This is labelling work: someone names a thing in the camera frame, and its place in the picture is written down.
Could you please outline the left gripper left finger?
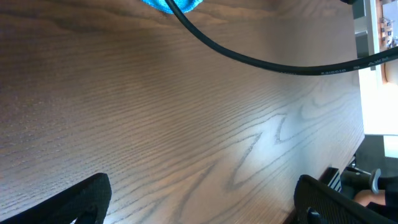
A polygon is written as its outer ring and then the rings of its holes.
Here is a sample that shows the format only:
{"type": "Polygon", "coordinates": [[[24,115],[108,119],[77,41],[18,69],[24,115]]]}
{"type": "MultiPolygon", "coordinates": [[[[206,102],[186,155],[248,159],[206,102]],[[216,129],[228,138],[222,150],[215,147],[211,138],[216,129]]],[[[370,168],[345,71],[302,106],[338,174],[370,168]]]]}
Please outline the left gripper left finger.
{"type": "Polygon", "coordinates": [[[108,175],[97,173],[40,204],[3,220],[14,223],[102,224],[112,196],[108,175]]]}

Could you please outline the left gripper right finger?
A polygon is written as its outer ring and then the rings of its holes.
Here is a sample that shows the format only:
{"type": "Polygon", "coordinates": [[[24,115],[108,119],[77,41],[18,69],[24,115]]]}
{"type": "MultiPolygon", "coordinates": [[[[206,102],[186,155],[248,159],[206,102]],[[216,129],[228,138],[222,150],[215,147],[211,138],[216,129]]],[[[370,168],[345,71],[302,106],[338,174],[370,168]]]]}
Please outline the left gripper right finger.
{"type": "Polygon", "coordinates": [[[301,175],[297,182],[294,206],[299,224],[396,224],[309,175],[301,175]]]}

